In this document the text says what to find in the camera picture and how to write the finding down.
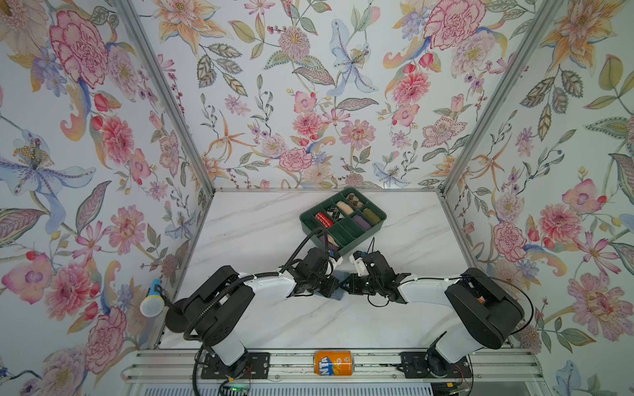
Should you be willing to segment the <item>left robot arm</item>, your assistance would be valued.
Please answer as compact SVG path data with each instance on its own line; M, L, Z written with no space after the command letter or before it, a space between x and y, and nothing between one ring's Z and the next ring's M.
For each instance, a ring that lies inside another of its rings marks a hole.
M338 289L335 269L341 262L338 251L314 247L303 258L293 255L273 272L240 275L231 266L221 267L169 310L174 324L168 328L187 341L201 343L225 368L240 366L247 350L234 329L254 298L285 300L315 293L330 297Z

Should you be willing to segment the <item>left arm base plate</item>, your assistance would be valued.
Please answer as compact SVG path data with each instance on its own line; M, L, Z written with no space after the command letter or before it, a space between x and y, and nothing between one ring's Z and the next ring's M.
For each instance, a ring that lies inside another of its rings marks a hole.
M206 355L201 369L201 378L203 380L266 380L270 367L271 354L268 352L247 352L231 366L227 366L218 356Z

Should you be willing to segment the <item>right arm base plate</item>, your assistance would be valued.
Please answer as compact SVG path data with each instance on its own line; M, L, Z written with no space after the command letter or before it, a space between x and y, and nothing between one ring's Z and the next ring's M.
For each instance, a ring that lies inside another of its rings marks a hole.
M401 372L406 379L464 379L472 377L472 365L467 357L450 363L435 351L403 351L400 353Z

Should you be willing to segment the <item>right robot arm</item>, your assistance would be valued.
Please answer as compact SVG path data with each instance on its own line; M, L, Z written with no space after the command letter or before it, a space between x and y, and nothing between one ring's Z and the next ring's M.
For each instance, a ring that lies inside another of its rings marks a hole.
M524 318L523 307L500 281L477 268L448 277L397 274L378 251L355 252L352 262L356 272L340 284L350 295L380 295L390 303L452 309L458 322L442 331L427 349L431 363L453 365L480 349L497 350Z

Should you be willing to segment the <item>blue orange green sock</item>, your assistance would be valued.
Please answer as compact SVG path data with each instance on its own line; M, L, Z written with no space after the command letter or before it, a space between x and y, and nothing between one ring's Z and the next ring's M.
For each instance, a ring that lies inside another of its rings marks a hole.
M347 293L348 293L348 292L346 292L346 290L344 290L344 289L342 289L342 288L338 287L338 288L337 288L337 289L336 289L336 290L332 293L332 295L330 296L330 298L331 298L331 299L333 299L333 300L338 300L338 301L340 301L340 300L342 300L342 299L343 299L343 297L345 297L345 295L347 295Z

